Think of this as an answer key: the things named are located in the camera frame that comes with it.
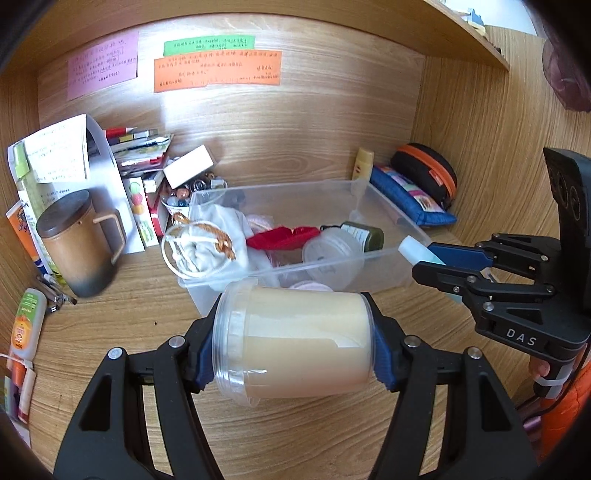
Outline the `person's right hand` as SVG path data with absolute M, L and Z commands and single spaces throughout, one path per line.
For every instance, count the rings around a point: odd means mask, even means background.
M 550 373 L 550 365 L 547 361 L 531 357 L 529 360 L 529 373 L 534 380 L 545 378 Z

